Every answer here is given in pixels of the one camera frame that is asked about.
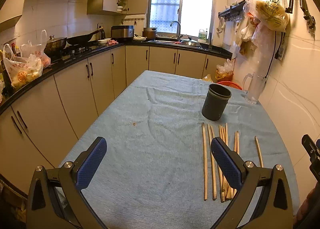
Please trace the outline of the lower kitchen cabinets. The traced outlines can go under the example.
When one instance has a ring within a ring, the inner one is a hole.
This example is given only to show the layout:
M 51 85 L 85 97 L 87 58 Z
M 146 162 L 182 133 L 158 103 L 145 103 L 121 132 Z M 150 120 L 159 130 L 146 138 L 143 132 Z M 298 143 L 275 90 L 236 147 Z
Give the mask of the lower kitchen cabinets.
M 1 106 L 1 179 L 26 195 L 37 165 L 57 167 L 146 70 L 203 78 L 231 55 L 180 46 L 116 45 L 55 64 Z

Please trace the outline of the clear glass mug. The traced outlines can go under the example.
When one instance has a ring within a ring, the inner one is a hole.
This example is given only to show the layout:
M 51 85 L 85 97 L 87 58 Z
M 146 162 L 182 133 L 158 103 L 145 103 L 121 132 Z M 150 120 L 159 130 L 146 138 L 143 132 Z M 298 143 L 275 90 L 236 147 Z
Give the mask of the clear glass mug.
M 245 90 L 245 83 L 248 78 L 251 79 L 251 82 L 248 86 L 248 89 Z M 256 73 L 248 73 L 247 75 L 245 75 L 242 81 L 242 88 L 246 93 L 245 99 L 251 104 L 257 104 L 259 97 L 265 87 L 265 83 L 266 78 L 264 76 L 258 75 Z

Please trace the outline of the pink hanging plastic bag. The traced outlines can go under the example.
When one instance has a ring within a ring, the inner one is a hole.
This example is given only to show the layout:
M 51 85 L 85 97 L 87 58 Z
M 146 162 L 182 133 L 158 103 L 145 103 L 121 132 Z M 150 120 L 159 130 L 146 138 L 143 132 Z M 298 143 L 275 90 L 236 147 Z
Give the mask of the pink hanging plastic bag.
M 253 54 L 254 72 L 267 77 L 275 51 L 276 32 L 261 22 L 255 29 L 252 43 L 257 47 Z

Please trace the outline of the blue table cloth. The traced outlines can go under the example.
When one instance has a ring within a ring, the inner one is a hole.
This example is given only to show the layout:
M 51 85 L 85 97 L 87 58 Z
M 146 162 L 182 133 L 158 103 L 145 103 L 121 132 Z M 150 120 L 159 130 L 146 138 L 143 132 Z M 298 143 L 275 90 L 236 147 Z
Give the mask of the blue table cloth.
M 107 153 L 86 200 L 109 228 L 210 228 L 227 207 L 204 199 L 202 106 L 208 82 L 145 71 L 80 137 L 75 160 L 101 136 Z

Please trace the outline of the white printed plastic bag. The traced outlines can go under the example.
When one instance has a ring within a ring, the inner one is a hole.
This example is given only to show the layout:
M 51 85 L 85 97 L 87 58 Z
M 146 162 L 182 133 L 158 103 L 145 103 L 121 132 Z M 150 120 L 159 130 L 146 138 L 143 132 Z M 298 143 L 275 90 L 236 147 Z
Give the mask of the white printed plastic bag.
M 20 89 L 39 78 L 43 72 L 43 63 L 36 55 L 16 57 L 9 44 L 3 47 L 3 63 L 11 81 L 11 86 Z

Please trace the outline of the plastic bag with red contents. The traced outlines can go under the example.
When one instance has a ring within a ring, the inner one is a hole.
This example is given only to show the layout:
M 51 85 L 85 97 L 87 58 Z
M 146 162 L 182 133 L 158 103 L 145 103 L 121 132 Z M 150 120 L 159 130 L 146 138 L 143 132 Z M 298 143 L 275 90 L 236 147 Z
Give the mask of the plastic bag with red contents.
M 48 41 L 48 35 L 46 30 L 41 32 L 41 42 L 39 44 L 33 45 L 30 41 L 27 44 L 22 44 L 21 46 L 21 55 L 24 58 L 29 57 L 33 54 L 36 57 L 40 58 L 43 63 L 43 68 L 46 68 L 50 65 L 51 59 L 44 53 Z

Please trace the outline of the yellow hanging plastic bag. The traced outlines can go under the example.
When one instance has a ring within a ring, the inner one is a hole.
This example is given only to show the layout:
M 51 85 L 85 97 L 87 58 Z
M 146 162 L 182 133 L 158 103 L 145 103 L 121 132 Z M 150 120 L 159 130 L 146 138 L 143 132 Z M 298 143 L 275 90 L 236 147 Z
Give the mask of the yellow hanging plastic bag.
M 289 23 L 287 0 L 256 0 L 255 17 L 270 30 L 285 32 Z

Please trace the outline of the pot with lid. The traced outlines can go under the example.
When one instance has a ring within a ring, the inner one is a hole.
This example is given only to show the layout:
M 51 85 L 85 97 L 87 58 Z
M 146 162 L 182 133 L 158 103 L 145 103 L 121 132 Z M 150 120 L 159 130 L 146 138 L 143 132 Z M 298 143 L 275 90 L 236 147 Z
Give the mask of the pot with lid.
M 66 47 L 66 44 L 66 37 L 55 37 L 55 35 L 50 35 L 44 53 L 49 57 L 52 54 L 60 53 Z

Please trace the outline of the black wok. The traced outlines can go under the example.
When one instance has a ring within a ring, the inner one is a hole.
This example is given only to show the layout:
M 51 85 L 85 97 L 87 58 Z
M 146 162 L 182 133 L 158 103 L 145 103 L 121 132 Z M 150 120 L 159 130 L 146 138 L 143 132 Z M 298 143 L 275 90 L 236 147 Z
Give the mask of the black wok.
M 67 43 L 69 45 L 80 45 L 80 44 L 84 44 L 86 42 L 89 42 L 91 40 L 91 38 L 93 37 L 93 35 L 99 33 L 101 30 L 103 30 L 103 28 L 99 28 L 91 33 L 88 34 L 84 34 L 84 35 L 79 35 L 76 37 L 71 37 L 71 38 L 67 38 Z

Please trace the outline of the steel pot lid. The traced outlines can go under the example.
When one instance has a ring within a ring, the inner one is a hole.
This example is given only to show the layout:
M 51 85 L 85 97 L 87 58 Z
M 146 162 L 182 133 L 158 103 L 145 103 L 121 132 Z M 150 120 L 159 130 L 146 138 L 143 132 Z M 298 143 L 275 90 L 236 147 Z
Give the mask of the steel pot lid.
M 186 45 L 186 46 L 192 46 L 192 47 L 200 47 L 200 43 L 194 39 L 192 39 L 191 37 L 189 37 L 188 39 L 181 39 L 180 43 L 182 45 Z

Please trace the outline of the white bowl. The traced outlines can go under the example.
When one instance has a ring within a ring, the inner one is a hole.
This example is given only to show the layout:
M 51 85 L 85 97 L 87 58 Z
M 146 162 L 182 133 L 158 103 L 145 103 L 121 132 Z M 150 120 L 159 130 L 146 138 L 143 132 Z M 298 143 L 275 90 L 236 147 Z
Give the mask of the white bowl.
M 99 45 L 106 45 L 107 43 L 108 43 L 108 40 L 107 40 L 107 39 L 98 40 L 98 44 L 99 44 Z

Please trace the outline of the black kettle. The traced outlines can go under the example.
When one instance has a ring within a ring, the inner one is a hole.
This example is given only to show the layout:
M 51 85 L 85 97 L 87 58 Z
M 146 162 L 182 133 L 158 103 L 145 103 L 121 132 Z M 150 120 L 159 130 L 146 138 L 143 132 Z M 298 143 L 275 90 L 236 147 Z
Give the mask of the black kettle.
M 103 40 L 106 38 L 105 31 L 104 31 L 103 27 L 100 27 L 100 29 L 99 29 L 99 37 L 100 37 L 99 38 L 100 40 Z

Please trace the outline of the chrome faucet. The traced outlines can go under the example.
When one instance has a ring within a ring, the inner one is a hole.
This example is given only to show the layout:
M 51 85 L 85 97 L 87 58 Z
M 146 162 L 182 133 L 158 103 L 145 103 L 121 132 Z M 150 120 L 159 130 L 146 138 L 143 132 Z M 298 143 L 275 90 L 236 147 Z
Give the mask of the chrome faucet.
M 177 41 L 181 41 L 181 38 L 183 37 L 183 35 L 181 35 L 181 23 L 177 20 L 174 20 L 170 23 L 170 27 L 172 27 L 174 23 L 177 24 L 177 31 L 176 31 Z

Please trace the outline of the brown clay pot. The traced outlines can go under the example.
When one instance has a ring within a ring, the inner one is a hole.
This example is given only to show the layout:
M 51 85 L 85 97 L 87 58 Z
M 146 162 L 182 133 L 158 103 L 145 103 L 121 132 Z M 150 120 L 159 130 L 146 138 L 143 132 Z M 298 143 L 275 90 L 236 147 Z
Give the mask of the brown clay pot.
M 157 34 L 156 27 L 143 28 L 142 37 L 146 38 L 146 40 L 155 40 L 156 34 Z

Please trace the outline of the window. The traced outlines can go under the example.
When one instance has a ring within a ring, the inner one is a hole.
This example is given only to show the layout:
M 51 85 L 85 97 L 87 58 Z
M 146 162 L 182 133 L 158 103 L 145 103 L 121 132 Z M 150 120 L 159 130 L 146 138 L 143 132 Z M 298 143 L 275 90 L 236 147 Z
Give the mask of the window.
M 156 27 L 157 33 L 169 37 L 175 35 L 177 20 L 181 23 L 182 38 L 198 40 L 200 29 L 208 30 L 207 44 L 212 41 L 214 0 L 149 0 L 148 26 Z

